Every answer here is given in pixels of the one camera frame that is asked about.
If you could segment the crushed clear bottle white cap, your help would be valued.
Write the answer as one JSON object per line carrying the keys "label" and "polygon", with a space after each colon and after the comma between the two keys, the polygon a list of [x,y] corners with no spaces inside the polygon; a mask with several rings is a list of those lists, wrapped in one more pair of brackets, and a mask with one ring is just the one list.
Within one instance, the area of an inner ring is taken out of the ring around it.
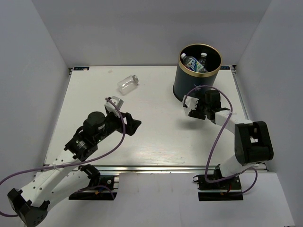
{"label": "crushed clear bottle white cap", "polygon": [[117,88],[122,95],[126,95],[133,91],[139,84],[139,79],[136,75],[128,76],[117,84]]}

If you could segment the clear bottle blue label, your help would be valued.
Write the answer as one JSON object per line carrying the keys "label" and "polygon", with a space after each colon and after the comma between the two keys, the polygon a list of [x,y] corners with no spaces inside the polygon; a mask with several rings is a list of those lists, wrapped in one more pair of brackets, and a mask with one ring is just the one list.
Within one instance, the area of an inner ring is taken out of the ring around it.
{"label": "clear bottle blue label", "polygon": [[207,58],[207,53],[202,52],[202,53],[200,54],[200,58],[198,59],[198,61],[201,63],[201,65],[202,65],[203,67],[205,67],[205,65],[206,65],[206,58]]}

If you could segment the small bottle green-blue label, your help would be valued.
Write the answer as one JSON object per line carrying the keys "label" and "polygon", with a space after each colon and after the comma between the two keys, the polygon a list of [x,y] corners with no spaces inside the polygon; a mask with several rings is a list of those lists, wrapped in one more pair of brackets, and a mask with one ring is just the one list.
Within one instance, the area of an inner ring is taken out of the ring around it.
{"label": "small bottle green-blue label", "polygon": [[183,65],[193,71],[198,73],[207,73],[207,69],[193,56],[187,56],[185,53],[180,55]]}

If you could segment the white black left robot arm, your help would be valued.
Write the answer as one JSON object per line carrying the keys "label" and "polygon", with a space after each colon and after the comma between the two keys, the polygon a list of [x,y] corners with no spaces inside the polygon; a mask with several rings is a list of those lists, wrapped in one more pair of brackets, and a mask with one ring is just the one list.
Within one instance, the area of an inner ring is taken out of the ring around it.
{"label": "white black left robot arm", "polygon": [[100,173],[86,160],[98,144],[117,131],[132,136],[141,125],[130,113],[92,112],[79,127],[60,155],[33,181],[21,189],[11,189],[8,200],[17,216],[28,227],[39,225],[57,203],[76,190],[99,186]]}

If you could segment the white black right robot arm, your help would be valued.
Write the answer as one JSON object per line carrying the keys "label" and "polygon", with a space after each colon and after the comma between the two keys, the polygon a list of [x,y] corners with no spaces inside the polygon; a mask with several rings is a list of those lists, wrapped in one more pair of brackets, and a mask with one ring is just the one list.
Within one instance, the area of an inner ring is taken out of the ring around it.
{"label": "white black right robot arm", "polygon": [[233,112],[232,107],[223,108],[221,96],[223,93],[218,90],[207,90],[199,98],[185,95],[183,107],[187,116],[201,120],[208,119],[221,127],[209,157],[212,157],[224,130],[234,135],[234,154],[216,167],[213,178],[209,178],[208,171],[205,171],[205,181],[223,189],[231,183],[231,178],[257,164],[272,160],[274,151],[267,124],[264,121],[254,122],[240,118]]}

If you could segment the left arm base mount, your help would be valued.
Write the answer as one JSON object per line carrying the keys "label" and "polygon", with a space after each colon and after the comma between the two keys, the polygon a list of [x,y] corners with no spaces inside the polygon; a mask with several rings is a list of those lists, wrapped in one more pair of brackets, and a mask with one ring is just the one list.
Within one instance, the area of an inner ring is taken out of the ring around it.
{"label": "left arm base mount", "polygon": [[95,183],[90,183],[85,191],[77,191],[69,196],[71,201],[113,201],[118,192],[119,175],[101,175]]}

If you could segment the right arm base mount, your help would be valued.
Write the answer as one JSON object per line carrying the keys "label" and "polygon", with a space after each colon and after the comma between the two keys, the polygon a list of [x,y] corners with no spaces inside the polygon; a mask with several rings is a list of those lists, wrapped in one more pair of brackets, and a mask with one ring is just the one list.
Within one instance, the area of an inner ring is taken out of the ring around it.
{"label": "right arm base mount", "polygon": [[204,175],[196,175],[193,182],[198,186],[199,201],[242,201],[240,178],[234,177],[218,183],[208,183]]}

